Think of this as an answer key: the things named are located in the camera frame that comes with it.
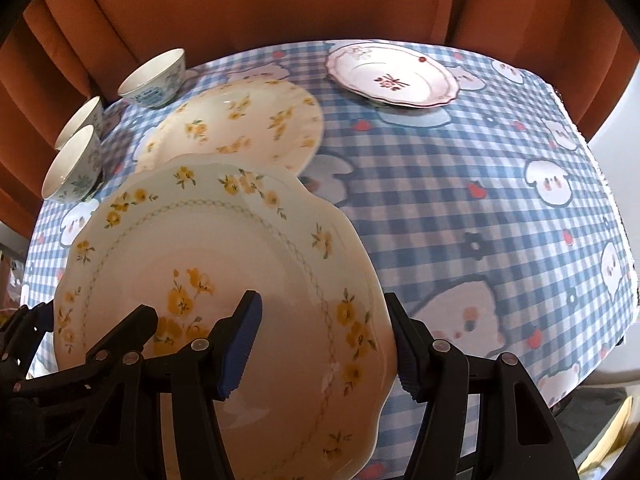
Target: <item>table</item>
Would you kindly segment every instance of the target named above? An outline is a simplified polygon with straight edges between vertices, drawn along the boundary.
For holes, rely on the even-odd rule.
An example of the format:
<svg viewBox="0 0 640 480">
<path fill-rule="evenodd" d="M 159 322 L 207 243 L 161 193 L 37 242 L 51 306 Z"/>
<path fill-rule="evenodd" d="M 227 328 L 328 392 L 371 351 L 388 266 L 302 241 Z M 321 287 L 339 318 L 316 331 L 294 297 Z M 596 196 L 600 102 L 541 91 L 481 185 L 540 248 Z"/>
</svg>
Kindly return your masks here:
<svg viewBox="0 0 640 480">
<path fill-rule="evenodd" d="M 160 110 L 111 105 L 104 187 L 74 208 L 44 204 L 23 301 L 52 299 L 79 218 L 133 172 L 147 130 L 205 89 L 268 74 L 307 88 L 322 105 L 324 140 L 300 178 L 351 219 L 385 291 L 467 353 L 514 352 L 549 405 L 557 402 L 619 341 L 638 307 L 620 215 L 586 143 L 540 78 L 453 48 L 398 43 L 450 68 L 461 86 L 455 101 L 431 110 L 376 107 L 326 74 L 326 54 L 348 43 L 235 54 L 189 70 Z M 54 370 L 47 334 L 32 371 Z M 404 471 L 423 411 L 396 383 L 363 480 Z M 470 397 L 465 454 L 477 422 L 478 399 Z"/>
</svg>

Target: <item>bowl rim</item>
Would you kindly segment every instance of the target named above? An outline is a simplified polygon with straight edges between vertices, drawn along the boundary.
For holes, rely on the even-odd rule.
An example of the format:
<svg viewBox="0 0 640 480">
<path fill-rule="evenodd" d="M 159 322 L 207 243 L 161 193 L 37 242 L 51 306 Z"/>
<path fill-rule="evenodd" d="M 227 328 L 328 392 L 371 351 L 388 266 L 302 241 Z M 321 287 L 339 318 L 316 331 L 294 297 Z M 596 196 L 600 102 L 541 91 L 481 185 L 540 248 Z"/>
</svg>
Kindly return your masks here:
<svg viewBox="0 0 640 480">
<path fill-rule="evenodd" d="M 148 65 L 155 61 L 156 59 L 158 59 L 161 56 L 166 56 L 167 54 L 179 54 L 174 60 L 172 60 L 171 63 L 169 63 L 167 66 L 165 66 L 160 72 L 158 72 L 155 76 L 153 76 L 150 79 L 147 79 L 145 82 L 140 83 L 138 86 L 135 86 L 134 88 L 132 88 L 131 90 L 127 90 L 125 91 L 125 86 L 127 84 L 127 82 L 130 81 L 131 78 L 133 78 L 133 76 L 141 73 L 143 71 L 143 69 L 148 68 Z M 120 86 L 118 87 L 118 95 L 121 97 L 125 97 L 128 95 L 133 94 L 134 92 L 137 92 L 138 90 L 140 90 L 143 86 L 148 85 L 149 83 L 155 81 L 156 79 L 158 79 L 163 73 L 165 73 L 167 70 L 169 70 L 174 64 L 176 64 L 178 61 L 180 61 L 181 58 L 184 57 L 184 49 L 183 48 L 172 48 L 171 50 L 167 50 L 165 52 L 162 52 L 160 54 L 158 54 L 157 56 L 153 56 L 151 59 L 149 59 L 148 61 L 144 62 L 142 65 L 140 65 L 137 69 L 135 69 L 133 72 L 131 72 L 122 83 L 120 83 Z"/>
<path fill-rule="evenodd" d="M 71 118 L 66 122 L 66 124 L 60 130 L 60 134 L 56 139 L 53 147 L 60 151 L 62 147 L 69 142 L 69 139 L 74 136 L 81 128 L 78 126 L 84 121 L 94 109 L 98 108 L 101 104 L 100 96 L 95 96 L 86 101 L 81 107 L 76 110 Z"/>
<path fill-rule="evenodd" d="M 92 124 L 88 124 L 87 126 L 83 126 L 82 128 L 80 128 L 75 134 L 71 136 L 71 138 L 65 143 L 65 145 L 62 146 L 62 149 L 58 152 L 56 157 L 53 159 L 53 162 L 51 163 L 51 166 L 49 166 L 49 169 L 47 170 L 47 174 L 45 175 L 44 180 L 42 181 L 42 188 L 40 190 L 40 194 L 42 195 L 44 200 L 48 200 L 49 198 L 54 196 L 60 190 L 60 188 L 65 184 L 66 180 L 68 179 L 68 176 L 76 170 L 76 168 L 78 167 L 78 164 L 80 163 L 80 160 L 82 159 L 82 156 L 84 155 L 84 150 L 86 150 L 86 147 L 89 145 L 89 142 L 91 142 L 91 139 L 94 136 L 94 134 L 95 134 L 94 126 Z M 69 151 L 68 146 L 75 147 L 76 143 L 82 146 L 82 151 L 76 157 L 76 161 L 73 164 L 73 167 L 66 172 L 66 177 L 62 181 L 62 183 L 59 186 L 57 186 L 56 189 L 53 190 L 51 193 L 45 195 L 44 193 L 45 188 L 47 187 L 47 182 L 51 176 L 51 172 L 53 168 L 55 167 L 57 162 L 59 163 L 58 161 L 59 159 L 62 160 L 62 153 L 65 153 L 65 149 Z"/>
</svg>

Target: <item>white plate with yellow flowers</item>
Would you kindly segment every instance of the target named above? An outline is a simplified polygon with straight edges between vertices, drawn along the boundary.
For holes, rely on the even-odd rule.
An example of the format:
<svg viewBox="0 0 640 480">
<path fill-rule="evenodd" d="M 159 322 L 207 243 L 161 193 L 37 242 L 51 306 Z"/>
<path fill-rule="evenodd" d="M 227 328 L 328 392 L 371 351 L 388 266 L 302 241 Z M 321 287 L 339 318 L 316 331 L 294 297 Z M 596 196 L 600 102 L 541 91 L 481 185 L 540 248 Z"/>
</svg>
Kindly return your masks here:
<svg viewBox="0 0 640 480">
<path fill-rule="evenodd" d="M 322 141 L 322 109 L 304 88 L 254 78 L 207 90 L 176 108 L 145 141 L 136 173 L 185 153 L 242 156 L 300 174 Z"/>
<path fill-rule="evenodd" d="M 374 449 L 394 336 L 353 226 L 284 168 L 182 155 L 130 177 L 70 251 L 54 298 L 58 366 L 84 363 L 139 304 L 159 316 L 143 355 L 175 352 L 248 289 L 262 323 L 239 388 L 215 403 L 236 478 L 351 479 Z"/>
</svg>

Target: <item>pink-rimmed plate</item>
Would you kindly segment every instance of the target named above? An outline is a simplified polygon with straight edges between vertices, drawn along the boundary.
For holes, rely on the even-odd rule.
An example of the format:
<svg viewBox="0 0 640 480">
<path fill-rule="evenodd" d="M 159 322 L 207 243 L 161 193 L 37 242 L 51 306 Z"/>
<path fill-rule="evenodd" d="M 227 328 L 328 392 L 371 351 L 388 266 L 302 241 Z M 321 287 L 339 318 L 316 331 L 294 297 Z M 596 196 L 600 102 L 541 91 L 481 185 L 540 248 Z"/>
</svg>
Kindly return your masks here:
<svg viewBox="0 0 640 480">
<path fill-rule="evenodd" d="M 460 86 L 444 66 L 421 52 L 386 43 L 356 43 L 326 59 L 331 77 L 345 88 L 384 104 L 412 108 L 441 106 Z"/>
</svg>

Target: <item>cartoon character print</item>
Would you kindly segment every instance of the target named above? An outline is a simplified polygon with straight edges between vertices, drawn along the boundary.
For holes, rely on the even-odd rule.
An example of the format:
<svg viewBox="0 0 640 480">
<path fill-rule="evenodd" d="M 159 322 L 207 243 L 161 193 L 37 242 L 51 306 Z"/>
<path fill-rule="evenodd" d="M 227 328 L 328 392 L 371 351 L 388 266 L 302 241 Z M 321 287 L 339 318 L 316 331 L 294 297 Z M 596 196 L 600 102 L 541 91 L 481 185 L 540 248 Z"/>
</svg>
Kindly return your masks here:
<svg viewBox="0 0 640 480">
<path fill-rule="evenodd" d="M 495 297 L 485 280 L 460 283 L 411 314 L 436 339 L 446 339 L 465 354 L 487 357 L 504 346 Z"/>
<path fill-rule="evenodd" d="M 60 237 L 60 245 L 63 247 L 71 247 L 74 239 L 78 236 L 80 230 L 89 221 L 91 214 L 98 209 L 100 203 L 92 198 L 87 202 L 76 204 L 62 219 L 60 229 L 62 236 Z"/>
<path fill-rule="evenodd" d="M 568 370 L 562 370 L 552 376 L 545 375 L 538 381 L 538 389 L 546 405 L 551 407 L 564 399 L 577 385 L 580 378 L 580 363 Z"/>
<path fill-rule="evenodd" d="M 451 122 L 451 116 L 441 106 L 437 108 L 379 108 L 378 117 L 385 123 L 412 128 L 435 128 Z"/>
<path fill-rule="evenodd" d="M 140 139 L 140 142 L 136 146 L 136 150 L 133 152 L 134 162 L 137 162 L 140 159 L 140 156 L 142 155 L 143 150 L 146 148 L 146 142 L 148 141 L 149 137 L 153 135 L 155 132 L 156 132 L 156 127 L 152 126 L 145 133 L 142 134 L 142 138 Z"/>
<path fill-rule="evenodd" d="M 522 72 L 517 68 L 514 68 L 511 65 L 498 61 L 494 59 L 491 63 L 494 67 L 495 71 L 501 76 L 507 78 L 509 81 L 513 81 L 519 85 L 524 83 L 524 77 L 522 76 Z"/>
<path fill-rule="evenodd" d="M 289 75 L 289 70 L 281 67 L 277 63 L 269 63 L 263 66 L 257 66 L 244 70 L 244 72 L 229 72 L 227 74 L 228 82 L 256 79 L 257 77 L 266 77 L 269 79 L 284 79 Z"/>
<path fill-rule="evenodd" d="M 461 90 L 480 90 L 485 86 L 484 81 L 461 66 L 449 68 L 449 72 L 456 78 Z"/>
<path fill-rule="evenodd" d="M 622 280 L 622 265 L 616 253 L 616 248 L 611 242 L 605 245 L 600 255 L 600 273 L 609 291 L 609 296 L 613 300 Z"/>
<path fill-rule="evenodd" d="M 346 160 L 319 153 L 306 167 L 300 180 L 314 195 L 337 204 L 347 200 L 348 192 L 346 184 L 335 176 L 349 173 L 353 173 L 353 166 Z"/>
<path fill-rule="evenodd" d="M 569 174 L 550 160 L 530 160 L 525 168 L 525 181 L 535 186 L 540 200 L 547 205 L 566 206 L 573 197 Z"/>
<path fill-rule="evenodd" d="M 554 136 L 556 144 L 570 152 L 574 152 L 576 150 L 578 143 L 571 138 L 571 135 L 564 129 L 564 126 L 562 126 L 561 123 L 547 120 L 544 120 L 543 122 L 545 123 L 546 129 Z"/>
</svg>

